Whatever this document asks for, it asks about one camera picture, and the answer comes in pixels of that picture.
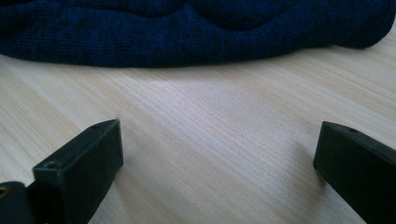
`wooden table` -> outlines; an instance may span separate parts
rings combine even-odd
[[[0,182],[119,118],[124,166],[91,223],[362,223],[315,172],[323,120],[396,148],[396,27],[365,50],[100,68],[0,56]]]

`screw hole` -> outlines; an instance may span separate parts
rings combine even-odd
[[[9,193],[9,187],[0,187],[0,199],[4,198]]]
[[[58,165],[59,165],[59,163],[56,161],[49,161],[44,164],[44,167],[48,168],[48,169],[54,169],[54,168],[58,167]]]

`dark blue knit fabric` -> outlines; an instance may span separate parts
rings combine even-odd
[[[0,53],[98,66],[181,66],[300,48],[367,48],[395,0],[3,0]]]

